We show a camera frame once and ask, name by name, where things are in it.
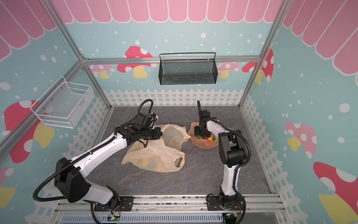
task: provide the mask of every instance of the metal grille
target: metal grille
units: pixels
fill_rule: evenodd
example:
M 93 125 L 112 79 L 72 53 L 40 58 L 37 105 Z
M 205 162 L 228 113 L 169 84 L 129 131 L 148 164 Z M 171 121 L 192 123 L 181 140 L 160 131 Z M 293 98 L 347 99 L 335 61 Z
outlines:
M 175 59 L 172 54 L 160 54 L 161 85 L 215 84 L 218 70 L 215 53 L 186 53 L 187 59 Z
M 193 214 L 121 214 L 118 222 L 108 221 L 111 214 L 96 214 L 101 223 L 222 223 L 221 213 L 193 213 Z M 65 214 L 61 220 L 63 224 L 94 223 L 91 214 Z
M 31 110 L 45 125 L 74 128 L 94 97 L 91 86 L 64 81 Z

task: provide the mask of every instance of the red mushroom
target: red mushroom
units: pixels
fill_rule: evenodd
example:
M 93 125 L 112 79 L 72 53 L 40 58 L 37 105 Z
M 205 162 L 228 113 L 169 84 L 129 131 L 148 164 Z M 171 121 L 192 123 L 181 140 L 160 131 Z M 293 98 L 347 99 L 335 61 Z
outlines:
M 13 172 L 14 172 L 14 168 L 8 168 L 8 167 L 0 168 L 0 186 Z M 5 206 L 7 206 L 8 203 L 10 202 L 11 198 L 14 196 L 14 194 L 15 194 L 14 187 L 9 187 L 9 188 L 0 187 L 0 208 L 2 209 L 5 208 Z
M 98 73 L 100 74 L 101 79 L 109 79 L 110 76 L 106 71 L 114 72 L 114 68 L 111 65 L 91 65 L 89 67 L 93 74 L 98 77 Z
M 8 134 L 31 110 L 30 106 L 35 100 L 26 100 L 10 105 L 4 111 L 5 127 Z M 26 132 L 20 141 L 10 151 L 10 157 L 14 163 L 21 163 L 27 159 L 32 148 L 33 140 L 37 140 L 45 148 L 55 134 L 53 128 L 47 127 L 37 120 L 34 125 Z
M 221 72 L 220 78 L 229 77 L 229 70 L 239 71 L 239 63 L 237 62 L 223 62 L 217 65 L 218 71 Z
M 256 62 L 249 62 L 242 67 L 243 72 L 252 72 L 255 69 Z
M 358 178 L 321 162 L 315 162 L 313 170 L 334 192 L 333 195 L 318 195 L 330 218 L 337 224 L 358 221 Z
M 152 58 L 153 56 L 143 48 L 140 48 L 138 46 L 131 46 L 130 48 L 128 48 L 124 57 L 125 58 L 144 58 L 144 57 Z M 118 65 L 117 70 L 124 73 L 133 69 L 135 78 L 145 78 L 147 77 L 148 74 L 144 70 L 144 65 L 150 67 L 158 66 L 158 64 L 132 64 L 132 65 L 126 64 L 126 65 Z
M 287 139 L 293 151 L 297 151 L 301 145 L 306 152 L 306 156 L 311 159 L 314 157 L 317 150 L 316 133 L 311 126 L 286 123 L 285 134 L 290 133 L 292 138 Z

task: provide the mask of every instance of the mesh basket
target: mesh basket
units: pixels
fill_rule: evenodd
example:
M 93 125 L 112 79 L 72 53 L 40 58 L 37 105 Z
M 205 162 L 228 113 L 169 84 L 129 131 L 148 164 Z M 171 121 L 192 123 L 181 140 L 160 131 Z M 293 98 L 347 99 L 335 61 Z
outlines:
M 94 97 L 91 86 L 64 81 L 31 110 L 45 125 L 74 128 Z
M 215 53 L 160 54 L 160 84 L 215 84 L 218 77 L 215 55 Z

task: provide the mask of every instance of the white wire basket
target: white wire basket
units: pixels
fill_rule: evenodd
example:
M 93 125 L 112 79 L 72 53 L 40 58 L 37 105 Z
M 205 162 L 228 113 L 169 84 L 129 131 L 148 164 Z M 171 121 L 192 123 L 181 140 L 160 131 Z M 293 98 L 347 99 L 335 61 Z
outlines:
M 65 79 L 39 104 L 47 92 L 30 109 L 44 125 L 63 128 L 75 128 L 95 97 L 91 86 Z

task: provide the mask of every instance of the black wire basket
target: black wire basket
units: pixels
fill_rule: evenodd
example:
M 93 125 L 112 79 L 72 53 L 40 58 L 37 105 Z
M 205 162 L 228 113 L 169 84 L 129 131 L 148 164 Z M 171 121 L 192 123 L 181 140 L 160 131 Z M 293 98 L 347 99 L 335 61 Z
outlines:
M 160 54 L 160 84 L 215 84 L 218 77 L 215 56 L 212 52 Z

